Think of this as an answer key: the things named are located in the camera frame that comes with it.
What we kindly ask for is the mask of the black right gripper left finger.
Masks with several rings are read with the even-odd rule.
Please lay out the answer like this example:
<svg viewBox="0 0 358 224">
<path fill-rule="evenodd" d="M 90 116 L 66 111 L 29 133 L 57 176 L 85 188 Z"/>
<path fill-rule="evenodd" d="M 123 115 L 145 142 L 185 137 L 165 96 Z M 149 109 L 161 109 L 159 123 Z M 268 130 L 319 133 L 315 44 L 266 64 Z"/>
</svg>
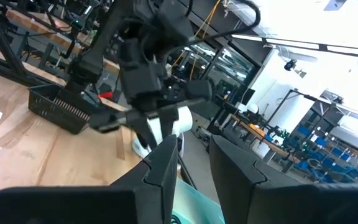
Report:
<svg viewBox="0 0 358 224">
<path fill-rule="evenodd" d="M 0 190 L 0 224 L 170 224 L 177 138 L 166 137 L 111 185 Z"/>
</svg>

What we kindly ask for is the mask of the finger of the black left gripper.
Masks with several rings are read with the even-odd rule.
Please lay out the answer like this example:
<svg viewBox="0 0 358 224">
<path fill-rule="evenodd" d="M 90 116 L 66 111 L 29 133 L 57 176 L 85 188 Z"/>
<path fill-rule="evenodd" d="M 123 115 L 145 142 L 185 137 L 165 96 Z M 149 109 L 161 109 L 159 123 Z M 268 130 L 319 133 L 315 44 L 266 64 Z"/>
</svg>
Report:
<svg viewBox="0 0 358 224">
<path fill-rule="evenodd" d="M 178 120 L 178 108 L 168 108 L 160 112 L 160 125 L 162 132 L 162 139 L 172 134 L 173 124 Z"/>
<path fill-rule="evenodd" d="M 129 122 L 129 127 L 135 131 L 143 148 L 154 149 L 157 146 L 156 139 L 146 118 L 137 118 Z"/>
</svg>

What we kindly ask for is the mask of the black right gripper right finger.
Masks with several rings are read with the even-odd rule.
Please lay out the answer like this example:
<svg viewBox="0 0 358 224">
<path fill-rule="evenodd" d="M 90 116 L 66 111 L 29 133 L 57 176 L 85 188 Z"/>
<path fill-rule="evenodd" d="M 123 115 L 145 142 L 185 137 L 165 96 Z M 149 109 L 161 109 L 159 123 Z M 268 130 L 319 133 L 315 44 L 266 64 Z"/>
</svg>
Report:
<svg viewBox="0 0 358 224">
<path fill-rule="evenodd" d="M 302 184 L 216 135 L 209 161 L 226 224 L 358 224 L 358 184 Z"/>
</svg>

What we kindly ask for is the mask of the teal plastic bin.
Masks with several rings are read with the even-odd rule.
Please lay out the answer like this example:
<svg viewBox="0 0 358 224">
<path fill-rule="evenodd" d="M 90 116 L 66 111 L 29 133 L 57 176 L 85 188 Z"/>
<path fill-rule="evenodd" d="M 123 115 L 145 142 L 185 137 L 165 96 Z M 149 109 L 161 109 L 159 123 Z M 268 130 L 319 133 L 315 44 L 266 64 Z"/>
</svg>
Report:
<svg viewBox="0 0 358 224">
<path fill-rule="evenodd" d="M 225 224 L 221 207 L 179 178 L 176 179 L 173 214 L 182 224 Z"/>
</svg>

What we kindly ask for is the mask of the white round fan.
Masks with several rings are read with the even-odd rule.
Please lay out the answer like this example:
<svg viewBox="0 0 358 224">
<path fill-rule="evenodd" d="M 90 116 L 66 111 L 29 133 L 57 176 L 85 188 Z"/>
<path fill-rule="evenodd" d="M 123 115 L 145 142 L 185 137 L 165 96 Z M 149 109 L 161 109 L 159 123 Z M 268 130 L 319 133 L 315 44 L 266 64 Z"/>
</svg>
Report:
<svg viewBox="0 0 358 224">
<path fill-rule="evenodd" d="M 173 123 L 172 134 L 175 134 L 177 136 L 178 151 L 180 157 L 182 157 L 185 151 L 184 133 L 192 128 L 193 118 L 192 118 L 191 111 L 187 106 L 183 106 L 179 108 L 178 115 L 179 115 L 179 119 Z M 159 118 L 148 119 L 147 122 L 151 127 L 152 133 L 155 137 L 157 144 L 160 144 L 163 141 L 163 137 L 162 137 L 161 124 Z M 132 144 L 132 149 L 141 158 L 146 157 L 151 152 L 151 148 L 149 146 L 144 148 L 140 144 L 138 137 L 135 138 Z"/>
</svg>

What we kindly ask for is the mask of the rack of blue bins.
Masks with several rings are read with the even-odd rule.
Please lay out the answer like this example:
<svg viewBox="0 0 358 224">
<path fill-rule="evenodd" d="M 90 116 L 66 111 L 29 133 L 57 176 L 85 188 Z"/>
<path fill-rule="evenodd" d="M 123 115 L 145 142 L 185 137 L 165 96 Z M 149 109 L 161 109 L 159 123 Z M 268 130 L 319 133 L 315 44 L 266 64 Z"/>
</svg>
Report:
<svg viewBox="0 0 358 224">
<path fill-rule="evenodd" d="M 293 168 L 313 182 L 354 183 L 358 181 L 358 149 L 321 127 L 299 125 L 290 143 L 300 160 Z"/>
</svg>

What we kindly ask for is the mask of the black plastic basket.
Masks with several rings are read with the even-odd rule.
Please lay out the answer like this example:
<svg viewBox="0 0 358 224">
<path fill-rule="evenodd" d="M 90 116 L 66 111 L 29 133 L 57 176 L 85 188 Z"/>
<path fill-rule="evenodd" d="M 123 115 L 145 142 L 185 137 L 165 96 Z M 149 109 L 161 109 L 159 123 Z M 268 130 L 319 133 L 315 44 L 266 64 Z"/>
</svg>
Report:
<svg viewBox="0 0 358 224">
<path fill-rule="evenodd" d="M 72 134 L 80 134 L 88 127 L 90 116 L 102 110 L 55 84 L 30 87 L 28 108 Z"/>
</svg>

